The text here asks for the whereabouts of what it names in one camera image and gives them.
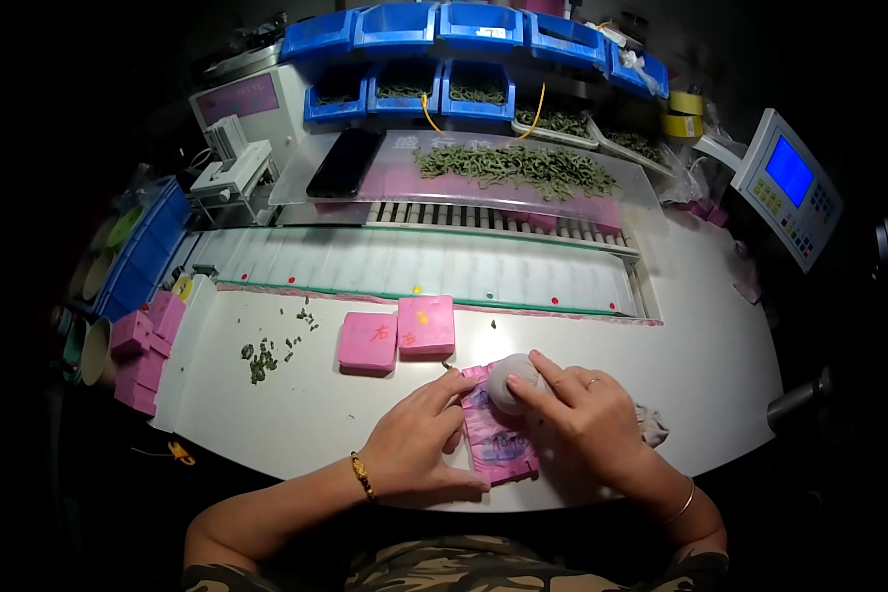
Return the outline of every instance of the camouflage shirt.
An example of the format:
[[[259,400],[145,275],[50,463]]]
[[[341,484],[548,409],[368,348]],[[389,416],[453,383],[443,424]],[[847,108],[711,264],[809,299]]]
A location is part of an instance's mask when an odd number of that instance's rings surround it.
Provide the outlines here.
[[[618,586],[592,574],[541,561],[532,551],[492,536],[446,536],[402,543],[352,562],[345,592],[705,592],[718,590],[727,570],[721,551],[688,555],[654,582]],[[191,565],[182,578],[186,592],[279,592],[240,567]]]

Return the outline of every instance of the white table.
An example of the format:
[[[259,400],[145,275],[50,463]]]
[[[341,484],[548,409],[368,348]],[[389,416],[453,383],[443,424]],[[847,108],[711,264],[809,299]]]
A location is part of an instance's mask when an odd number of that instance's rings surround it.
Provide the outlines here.
[[[762,308],[732,287],[739,263],[730,234],[683,212],[670,213],[668,226],[667,236],[641,238],[639,245],[663,326],[455,311],[457,351],[449,362],[466,368],[538,348],[561,366],[602,369],[636,401],[661,412],[671,432],[657,451],[688,475],[766,443],[773,437],[766,406],[782,393],[777,357]],[[391,406],[443,372],[439,362],[399,361],[381,379],[339,373],[335,356],[345,313],[394,313],[394,305],[320,298],[305,305],[296,296],[249,292],[217,292],[210,299],[210,306],[188,312],[191,323],[203,318],[200,334],[185,336],[182,326],[175,345],[196,352],[187,367],[180,370],[182,355],[172,355],[166,366],[159,409],[163,396],[174,397],[176,415],[162,417],[159,410],[155,424],[173,425],[191,442],[280,479],[361,449]],[[296,319],[303,306],[320,325],[312,333]],[[288,351],[284,339],[297,334],[303,341],[293,360],[251,385],[240,348],[253,343],[259,352],[265,336],[275,341],[273,351],[282,359]],[[544,459],[536,480],[494,487],[480,502],[435,508],[520,512],[598,500],[597,488],[579,474],[567,475],[568,460],[555,456]],[[465,444],[448,462],[470,467]]]

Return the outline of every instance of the smartphone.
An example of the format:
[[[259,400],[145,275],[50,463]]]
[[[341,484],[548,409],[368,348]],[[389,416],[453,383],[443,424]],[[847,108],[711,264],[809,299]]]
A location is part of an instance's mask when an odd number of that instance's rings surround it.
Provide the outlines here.
[[[306,186],[309,197],[355,197],[375,160],[385,133],[345,130]]]

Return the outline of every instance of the blue lcd screen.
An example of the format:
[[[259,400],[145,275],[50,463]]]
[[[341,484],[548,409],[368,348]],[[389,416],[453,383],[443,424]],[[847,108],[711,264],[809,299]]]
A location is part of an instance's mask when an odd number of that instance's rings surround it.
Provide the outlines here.
[[[777,185],[786,191],[786,195],[795,207],[802,204],[809,185],[813,183],[813,172],[784,136],[779,137],[777,148],[773,150],[770,161],[766,163],[766,172],[769,172]]]

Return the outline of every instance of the blue plastic bin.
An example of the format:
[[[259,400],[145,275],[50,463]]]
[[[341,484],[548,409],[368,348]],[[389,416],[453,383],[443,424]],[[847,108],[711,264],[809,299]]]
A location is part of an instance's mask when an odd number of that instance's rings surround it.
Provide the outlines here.
[[[377,66],[371,64],[337,65],[327,70],[313,86],[306,89],[303,119],[317,123],[359,119],[366,116],[368,80]],[[349,95],[354,101],[320,105],[319,97]]]
[[[366,55],[427,53],[435,43],[439,2],[381,4],[355,20],[355,48]]]
[[[552,14],[522,13],[526,17],[524,39],[534,58],[609,71],[608,40],[599,31]]]
[[[456,73],[460,79],[460,73],[465,69],[473,69],[484,76],[501,77],[504,81],[504,89],[507,91],[507,104],[494,105],[492,103],[475,101],[451,101],[450,79]],[[516,110],[516,84],[510,79],[507,68],[499,64],[485,64],[483,62],[464,62],[462,60],[448,60],[444,64],[444,77],[441,78],[441,114],[453,117],[479,117],[483,119],[497,119],[500,121],[512,121]]]
[[[642,67],[642,70],[645,71],[645,74],[658,80],[657,96],[662,99],[667,99],[667,68],[665,65],[651,57],[650,53],[642,51],[641,55],[645,57],[645,65]],[[621,61],[618,60],[618,45],[612,42],[609,42],[609,56],[609,62],[612,64],[609,82],[646,99],[654,99],[654,96],[651,95],[651,91],[648,90],[645,81],[638,76],[638,73],[631,68],[626,68],[621,64]]]
[[[161,194],[131,231],[95,296],[93,313],[110,321],[118,321],[151,300],[185,237],[185,224],[192,212],[184,192],[173,176],[159,180],[158,185]]]
[[[442,4],[439,35],[457,49],[509,53],[523,43],[522,12],[469,2]]]
[[[323,14],[290,25],[279,50],[279,61],[313,60],[352,49],[355,21],[365,8]]]
[[[393,69],[404,69],[412,72],[424,72],[431,82],[431,92],[428,94],[428,113],[436,113],[440,109],[441,75],[444,63],[430,58],[414,58],[405,60],[389,60],[376,66],[372,77],[368,80],[368,112],[378,114],[413,114],[424,115],[421,106],[421,98],[379,99],[376,97],[381,77]]]

